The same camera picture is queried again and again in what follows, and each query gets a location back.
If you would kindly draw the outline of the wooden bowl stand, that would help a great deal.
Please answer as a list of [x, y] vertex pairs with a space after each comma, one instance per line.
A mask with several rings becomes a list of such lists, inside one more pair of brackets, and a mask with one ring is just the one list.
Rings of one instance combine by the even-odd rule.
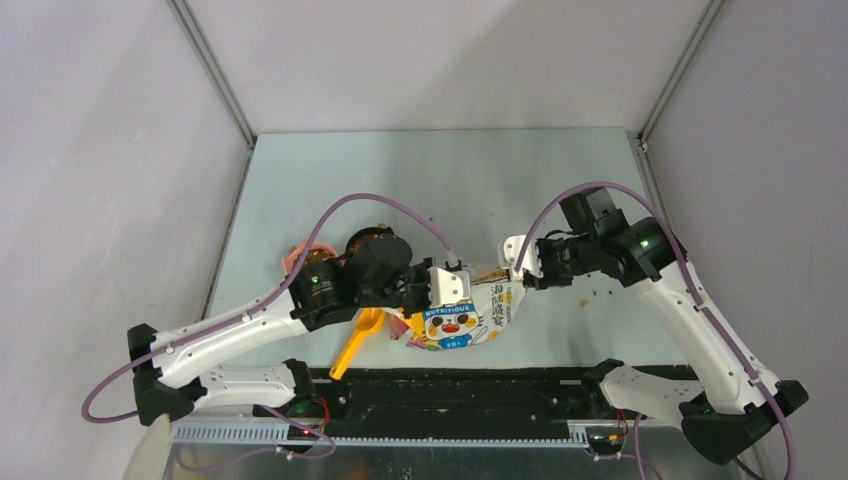
[[372, 239], [363, 244], [353, 255], [346, 252], [346, 243], [344, 253], [338, 257], [339, 263], [345, 265], [351, 261], [354, 263], [373, 263], [379, 261], [379, 255], [374, 250], [374, 242], [383, 234], [392, 232], [392, 228], [385, 223], [378, 223], [376, 226], [369, 226], [358, 230], [348, 239], [347, 243], [353, 238], [365, 235], [372, 236]]

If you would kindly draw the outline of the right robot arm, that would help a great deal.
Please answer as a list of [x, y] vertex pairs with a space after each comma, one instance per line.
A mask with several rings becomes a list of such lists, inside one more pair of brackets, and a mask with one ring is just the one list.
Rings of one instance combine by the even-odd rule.
[[782, 380], [744, 344], [712, 301], [667, 221], [653, 207], [630, 223], [615, 204], [613, 182], [574, 186], [555, 197], [569, 225], [562, 238], [529, 230], [507, 256], [510, 273], [535, 290], [568, 287], [600, 273], [632, 291], [659, 318], [696, 379], [691, 391], [673, 380], [608, 359], [589, 371], [581, 402], [606, 418], [629, 410], [678, 428], [705, 459], [726, 465], [773, 429], [784, 439], [786, 474], [798, 471], [789, 416], [809, 398]]

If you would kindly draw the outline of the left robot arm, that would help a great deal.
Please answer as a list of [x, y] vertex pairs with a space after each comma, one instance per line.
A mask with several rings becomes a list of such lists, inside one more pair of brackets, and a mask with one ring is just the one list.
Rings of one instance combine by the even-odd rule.
[[226, 361], [260, 346], [353, 320], [365, 308], [419, 313], [431, 305], [426, 257], [413, 261], [410, 245], [374, 228], [346, 251], [308, 259], [279, 290], [241, 312], [207, 318], [171, 331], [147, 323], [127, 332], [139, 422], [161, 415], [175, 421], [217, 406], [263, 405], [304, 416], [316, 403], [308, 366], [286, 359], [271, 367], [225, 368]]

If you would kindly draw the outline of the pink cat bowl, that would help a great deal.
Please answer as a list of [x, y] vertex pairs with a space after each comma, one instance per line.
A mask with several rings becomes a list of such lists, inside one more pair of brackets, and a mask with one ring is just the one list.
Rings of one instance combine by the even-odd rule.
[[289, 275], [292, 272], [294, 266], [301, 258], [304, 259], [305, 265], [310, 264], [305, 262], [305, 253], [308, 252], [313, 245], [332, 248], [335, 251], [336, 256], [338, 255], [336, 250], [330, 245], [321, 242], [314, 242], [309, 248], [306, 248], [306, 241], [303, 241], [299, 246], [292, 246], [288, 251], [288, 255], [282, 260], [282, 266], [285, 275]]

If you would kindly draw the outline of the black pet bowl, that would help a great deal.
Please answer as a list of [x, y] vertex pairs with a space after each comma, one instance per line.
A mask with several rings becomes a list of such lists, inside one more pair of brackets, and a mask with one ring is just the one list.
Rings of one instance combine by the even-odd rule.
[[392, 228], [377, 225], [354, 233], [345, 246], [348, 264], [366, 264], [388, 261], [392, 258], [398, 237]]

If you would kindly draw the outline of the kibble in pink bowl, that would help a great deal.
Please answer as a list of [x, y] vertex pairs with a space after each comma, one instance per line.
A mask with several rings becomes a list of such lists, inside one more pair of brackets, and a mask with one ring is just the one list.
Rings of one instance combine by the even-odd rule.
[[335, 256], [336, 253], [332, 248], [313, 245], [312, 248], [305, 253], [305, 262], [321, 262], [327, 259], [334, 258]]

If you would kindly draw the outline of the yellow plastic scoop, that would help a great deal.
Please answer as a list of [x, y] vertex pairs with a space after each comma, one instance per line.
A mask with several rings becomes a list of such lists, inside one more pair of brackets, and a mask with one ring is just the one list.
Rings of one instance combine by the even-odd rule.
[[353, 331], [329, 370], [332, 380], [341, 380], [364, 341], [380, 331], [387, 312], [380, 308], [365, 308], [354, 322]]

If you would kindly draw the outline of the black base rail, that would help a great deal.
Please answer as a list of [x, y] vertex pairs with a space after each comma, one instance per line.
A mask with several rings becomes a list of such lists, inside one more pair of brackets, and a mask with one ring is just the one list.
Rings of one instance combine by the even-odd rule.
[[634, 412], [604, 406], [582, 385], [585, 367], [397, 368], [310, 371], [312, 392], [279, 408], [316, 419], [334, 438], [569, 440], [572, 421], [623, 427]]

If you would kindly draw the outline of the kibble in black bowl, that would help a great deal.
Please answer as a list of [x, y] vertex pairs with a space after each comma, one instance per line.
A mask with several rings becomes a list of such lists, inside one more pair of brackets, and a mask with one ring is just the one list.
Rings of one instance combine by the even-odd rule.
[[365, 235], [351, 239], [346, 245], [346, 252], [353, 255], [363, 244], [372, 239], [372, 236]]

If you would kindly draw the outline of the aluminium frame rail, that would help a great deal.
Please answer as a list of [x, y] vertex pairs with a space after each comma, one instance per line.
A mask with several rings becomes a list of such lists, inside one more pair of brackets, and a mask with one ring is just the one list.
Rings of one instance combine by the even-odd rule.
[[354, 369], [340, 381], [316, 370], [314, 404], [292, 427], [260, 408], [186, 417], [176, 444], [322, 449], [322, 425], [339, 446], [575, 446], [631, 429], [634, 412], [601, 403], [582, 368]]

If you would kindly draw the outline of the cat food bag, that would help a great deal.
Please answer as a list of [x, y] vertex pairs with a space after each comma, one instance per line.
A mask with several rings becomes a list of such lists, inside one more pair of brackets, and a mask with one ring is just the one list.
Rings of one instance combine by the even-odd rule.
[[456, 306], [431, 309], [409, 318], [390, 318], [390, 337], [409, 348], [430, 352], [464, 349], [497, 338], [512, 322], [526, 288], [491, 264], [466, 264], [471, 297]]

